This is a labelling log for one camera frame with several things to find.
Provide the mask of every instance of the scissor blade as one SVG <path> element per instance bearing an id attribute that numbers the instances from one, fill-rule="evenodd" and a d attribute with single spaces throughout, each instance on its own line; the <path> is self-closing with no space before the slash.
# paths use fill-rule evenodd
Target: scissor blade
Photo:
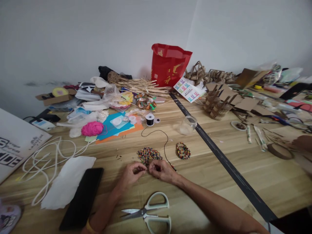
<path id="1" fill-rule="evenodd" d="M 144 214 L 146 213 L 146 209 L 143 208 L 142 210 L 139 210 L 137 212 L 134 212 L 132 214 L 128 214 L 125 216 L 121 216 L 120 218 L 122 220 L 127 220 L 127 219 L 132 219 L 132 218 L 138 218 L 138 217 L 142 217 Z"/>
<path id="2" fill-rule="evenodd" d="M 128 213 L 128 214 L 133 214 L 135 212 L 138 212 L 140 209 L 126 209 L 122 210 L 122 212 Z"/>

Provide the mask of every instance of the black phone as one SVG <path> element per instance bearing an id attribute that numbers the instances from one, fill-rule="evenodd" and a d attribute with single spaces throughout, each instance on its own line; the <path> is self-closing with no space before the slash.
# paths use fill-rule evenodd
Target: black phone
<path id="1" fill-rule="evenodd" d="M 59 226 L 60 231 L 83 228 L 86 225 L 103 171 L 103 168 L 90 168 L 85 171 Z"/>

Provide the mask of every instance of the white wall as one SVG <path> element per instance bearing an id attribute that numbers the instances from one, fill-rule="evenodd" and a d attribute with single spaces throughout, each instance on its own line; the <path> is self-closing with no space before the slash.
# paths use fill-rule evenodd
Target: white wall
<path id="1" fill-rule="evenodd" d="M 188 68 L 238 74 L 277 59 L 312 75 L 312 1 L 198 0 L 186 49 Z"/>
<path id="2" fill-rule="evenodd" d="M 98 66 L 146 76 L 154 43 L 192 51 L 190 66 L 238 73 L 276 58 L 311 74 L 311 23 L 310 0 L 2 0 L 0 108 L 37 115 L 35 95 Z"/>
<path id="3" fill-rule="evenodd" d="M 0 2 L 0 108 L 18 117 L 44 106 L 35 95 L 98 76 L 98 66 L 149 74 L 154 43 L 185 48 L 193 0 Z"/>

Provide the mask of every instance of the red plastic bag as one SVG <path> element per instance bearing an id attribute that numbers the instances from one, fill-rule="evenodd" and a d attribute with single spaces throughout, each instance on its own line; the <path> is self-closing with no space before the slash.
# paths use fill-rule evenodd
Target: red plastic bag
<path id="1" fill-rule="evenodd" d="M 152 50 L 152 81 L 156 80 L 158 87 L 173 87 L 183 76 L 193 52 L 164 44 L 154 44 Z"/>

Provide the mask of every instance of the light wood tabletop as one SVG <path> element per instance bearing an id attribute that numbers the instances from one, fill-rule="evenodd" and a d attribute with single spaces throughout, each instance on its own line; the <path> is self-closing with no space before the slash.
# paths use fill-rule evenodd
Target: light wood tabletop
<path id="1" fill-rule="evenodd" d="M 254 209 L 251 202 L 244 195 L 232 177 L 227 173 L 219 160 L 211 152 L 199 134 L 194 130 L 192 135 L 181 135 L 177 129 L 184 119 L 184 114 L 172 101 L 157 107 L 154 113 L 161 122 L 153 127 L 147 128 L 143 135 L 155 130 L 163 130 L 169 137 L 166 145 L 166 155 L 168 160 L 176 167 L 178 173 L 187 179 L 219 194 L 220 196 L 233 202 L 247 213 L 251 214 L 256 220 L 264 223 L 263 218 Z M 86 145 L 84 137 L 69 138 L 69 131 L 64 127 L 57 127 L 51 134 L 62 136 L 62 139 L 73 140 L 81 148 Z M 143 147 L 151 147 L 160 152 L 164 158 L 163 146 L 167 138 L 164 133 L 158 131 L 148 137 L 142 137 L 141 131 L 128 134 L 126 137 L 102 143 L 91 144 L 83 154 L 84 156 L 96 157 L 97 160 L 93 167 L 103 167 L 104 174 L 97 192 L 92 212 L 99 204 L 106 199 L 108 194 L 115 186 L 124 167 L 133 161 L 137 161 L 137 151 Z M 181 160 L 175 153 L 177 142 L 184 142 L 191 151 L 191 158 Z M 63 142 L 61 150 L 65 155 L 73 152 L 71 143 Z M 42 153 L 51 152 L 49 157 L 54 157 L 55 147 L 49 146 Z M 47 173 L 53 175 L 53 168 L 48 169 Z M 38 175 L 25 183 L 18 183 L 16 179 L 23 175 L 22 168 L 18 168 L 3 184 L 0 185 L 0 197 L 3 203 L 20 204 L 24 211 L 21 220 L 12 233 L 58 233 L 59 225 L 67 210 L 41 210 L 40 205 L 31 206 L 31 202 L 41 187 L 45 185 L 45 178 Z M 216 228 L 209 222 L 198 206 L 177 187 L 161 182 L 146 173 L 139 181 L 123 196 L 116 206 L 110 224 L 105 233 L 149 233 L 142 218 L 121 221 L 122 209 L 142 208 L 149 196 L 156 192 L 164 192 L 170 203 L 169 209 L 162 209 L 157 214 L 167 216 L 172 220 L 172 233 L 215 233 Z M 79 230 L 69 231 L 68 233 L 79 233 Z"/>
<path id="2" fill-rule="evenodd" d="M 263 96 L 255 92 L 253 94 L 256 97 Z M 301 100 L 303 96 L 299 95 L 296 99 Z M 271 98 L 268 100 L 273 105 L 277 104 L 277 101 Z M 186 100 L 181 100 L 181 103 L 186 107 L 189 104 Z M 237 131 L 230 125 L 231 121 L 241 122 L 232 112 L 227 113 L 222 120 L 215 121 L 203 112 L 203 107 L 197 103 L 189 105 L 187 110 L 197 118 L 204 131 L 277 217 L 312 205 L 311 176 L 294 159 L 283 160 L 270 152 L 262 152 L 255 140 L 258 137 L 253 127 L 251 127 L 252 144 L 249 144 L 246 132 Z M 298 116 L 304 122 L 311 121 L 311 115 L 306 111 L 302 111 Z M 302 130 L 279 123 L 261 123 L 257 126 L 260 129 L 265 127 L 277 132 L 288 139 L 306 135 Z"/>
<path id="3" fill-rule="evenodd" d="M 312 181 L 294 160 L 285 161 L 268 152 L 260 151 L 259 146 L 254 142 L 254 131 L 252 131 L 253 143 L 248 144 L 246 133 L 238 132 L 230 125 L 231 121 L 238 120 L 233 113 L 228 113 L 221 121 L 215 121 L 207 116 L 201 105 L 190 104 L 186 100 L 180 101 L 197 118 L 209 137 L 278 217 L 312 204 Z M 154 115 L 160 118 L 161 122 L 148 127 L 143 135 L 146 136 L 155 130 L 163 130 L 168 135 L 166 155 L 178 173 L 228 199 L 260 223 L 264 223 L 263 218 L 196 130 L 189 136 L 179 133 L 179 126 L 185 116 L 173 101 L 159 105 Z M 279 124 L 266 127 L 276 129 L 279 133 L 285 131 L 296 136 L 300 135 L 300 131 Z M 97 145 L 91 144 L 83 154 L 97 158 L 94 168 L 104 168 L 92 212 L 97 210 L 101 201 L 107 198 L 124 167 L 128 163 L 138 161 L 138 150 L 151 147 L 158 150 L 165 159 L 163 148 L 167 140 L 165 134 L 157 131 L 148 137 L 142 137 L 141 132 L 137 131 L 126 137 Z M 82 136 L 69 138 L 69 131 L 64 127 L 57 127 L 50 133 L 54 137 L 62 136 L 62 139 L 73 140 L 79 149 L 86 145 Z M 176 143 L 180 141 L 184 142 L 191 151 L 191 158 L 188 160 L 179 159 L 175 153 Z M 73 145 L 63 142 L 61 150 L 65 155 L 70 155 L 73 152 Z M 49 146 L 41 152 L 42 156 L 46 152 L 51 152 L 49 157 L 53 158 L 55 148 Z M 121 155 L 122 158 L 118 160 L 117 155 Z M 52 176 L 53 168 L 48 169 L 47 173 Z M 22 218 L 12 233 L 58 233 L 68 206 L 58 210 L 41 210 L 40 205 L 31 206 L 33 198 L 45 185 L 45 178 L 38 175 L 30 181 L 18 183 L 16 180 L 22 175 L 23 171 L 19 168 L 0 185 L 0 197 L 3 203 L 20 204 L 24 209 Z M 149 233 L 142 218 L 122 221 L 120 216 L 123 215 L 122 209 L 142 208 L 149 196 L 156 191 L 164 192 L 169 199 L 170 208 L 157 211 L 157 214 L 171 217 L 172 233 L 215 233 L 217 231 L 183 191 L 146 173 L 116 206 L 105 233 Z M 68 233 L 79 233 L 79 230 Z"/>

